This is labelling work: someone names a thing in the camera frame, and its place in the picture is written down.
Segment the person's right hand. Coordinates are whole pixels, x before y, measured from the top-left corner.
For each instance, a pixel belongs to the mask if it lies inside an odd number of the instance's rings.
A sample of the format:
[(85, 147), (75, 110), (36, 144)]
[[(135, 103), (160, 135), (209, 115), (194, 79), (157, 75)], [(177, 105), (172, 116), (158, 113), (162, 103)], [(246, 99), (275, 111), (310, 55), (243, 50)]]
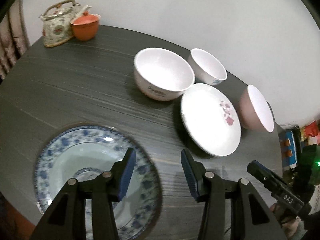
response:
[(282, 229), (288, 240), (302, 239), (306, 233), (304, 223), (299, 217), (288, 218), (287, 223), (282, 225)]

